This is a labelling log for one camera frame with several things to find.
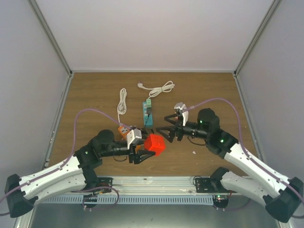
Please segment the red charger cube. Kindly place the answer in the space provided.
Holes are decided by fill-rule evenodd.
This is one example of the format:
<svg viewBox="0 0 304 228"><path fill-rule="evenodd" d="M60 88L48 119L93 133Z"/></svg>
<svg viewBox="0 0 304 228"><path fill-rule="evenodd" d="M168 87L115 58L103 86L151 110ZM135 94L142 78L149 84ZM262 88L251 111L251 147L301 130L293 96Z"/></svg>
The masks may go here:
<svg viewBox="0 0 304 228"><path fill-rule="evenodd" d="M165 148L164 138L160 135L150 134L144 141L144 149L155 152L155 156L159 156Z"/></svg>

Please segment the teal power strip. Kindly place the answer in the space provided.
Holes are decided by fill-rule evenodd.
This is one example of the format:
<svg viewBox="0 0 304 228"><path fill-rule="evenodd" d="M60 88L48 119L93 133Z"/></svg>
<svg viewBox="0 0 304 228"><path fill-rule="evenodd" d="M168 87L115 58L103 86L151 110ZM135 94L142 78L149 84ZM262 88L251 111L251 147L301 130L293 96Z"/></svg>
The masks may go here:
<svg viewBox="0 0 304 228"><path fill-rule="evenodd" d="M151 128L153 127L153 117L152 117L152 114L151 115L147 115L146 113L146 101L142 103L142 111L143 111L143 124L144 124L144 128L145 127L148 127L148 128Z"/></svg>

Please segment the black charger adapter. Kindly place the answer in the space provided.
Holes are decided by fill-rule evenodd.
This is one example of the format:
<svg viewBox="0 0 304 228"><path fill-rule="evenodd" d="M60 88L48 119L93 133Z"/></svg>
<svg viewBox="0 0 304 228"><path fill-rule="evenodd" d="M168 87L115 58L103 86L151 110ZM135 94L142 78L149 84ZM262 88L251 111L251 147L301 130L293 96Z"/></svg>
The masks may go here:
<svg viewBox="0 0 304 228"><path fill-rule="evenodd" d="M147 107L146 113L147 113L148 116L151 115L152 114L152 108L151 107Z"/></svg>

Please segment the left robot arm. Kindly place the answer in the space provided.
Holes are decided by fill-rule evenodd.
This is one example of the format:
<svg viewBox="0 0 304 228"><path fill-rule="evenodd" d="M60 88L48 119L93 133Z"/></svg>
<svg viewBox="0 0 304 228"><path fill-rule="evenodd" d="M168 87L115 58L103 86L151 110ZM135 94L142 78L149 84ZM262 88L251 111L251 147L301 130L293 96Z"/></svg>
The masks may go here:
<svg viewBox="0 0 304 228"><path fill-rule="evenodd" d="M139 129L131 130L123 141L115 141L112 131L102 130L87 145L53 166L28 176L9 176L3 197L9 208L7 215L20 217L36 204L64 193L108 189L108 185L100 184L94 169L102 165L104 157L127 156L129 163L139 164L156 155L153 151L136 150L143 144Z"/></svg>

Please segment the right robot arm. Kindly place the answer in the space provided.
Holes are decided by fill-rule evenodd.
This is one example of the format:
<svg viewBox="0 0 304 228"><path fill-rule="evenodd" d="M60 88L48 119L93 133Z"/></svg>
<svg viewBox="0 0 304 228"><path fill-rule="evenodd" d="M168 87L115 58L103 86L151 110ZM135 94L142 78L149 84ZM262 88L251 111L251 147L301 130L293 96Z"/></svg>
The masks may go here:
<svg viewBox="0 0 304 228"><path fill-rule="evenodd" d="M218 168L210 177L212 190L240 193L264 206L276 220L287 223L303 200L304 183L297 177L290 179L280 174L250 153L240 139L221 129L219 117L212 109L200 110L196 122L188 121L188 115L178 107L175 114L164 117L170 125L158 127L156 131L169 142L181 141L185 136L203 139L210 152L250 176L246 179Z"/></svg>

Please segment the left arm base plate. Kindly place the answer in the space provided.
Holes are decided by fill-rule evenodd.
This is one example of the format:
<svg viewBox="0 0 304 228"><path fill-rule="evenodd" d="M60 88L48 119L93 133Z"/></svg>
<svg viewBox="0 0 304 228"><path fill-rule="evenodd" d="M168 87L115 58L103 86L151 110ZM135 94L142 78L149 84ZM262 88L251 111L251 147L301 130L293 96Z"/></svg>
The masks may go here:
<svg viewBox="0 0 304 228"><path fill-rule="evenodd" d="M97 180L90 181L82 190L90 190L93 195L109 193L111 189L104 189L100 187L112 187L113 178L111 177L98 177Z"/></svg>

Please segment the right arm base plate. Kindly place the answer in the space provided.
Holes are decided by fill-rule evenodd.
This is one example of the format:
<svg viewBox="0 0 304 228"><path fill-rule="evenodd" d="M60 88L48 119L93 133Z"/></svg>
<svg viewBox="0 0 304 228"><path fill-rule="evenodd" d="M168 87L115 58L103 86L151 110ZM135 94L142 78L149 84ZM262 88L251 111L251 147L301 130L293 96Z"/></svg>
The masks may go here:
<svg viewBox="0 0 304 228"><path fill-rule="evenodd" d="M225 189L220 181L212 181L209 177L195 176L192 183L197 193L230 193L230 190Z"/></svg>

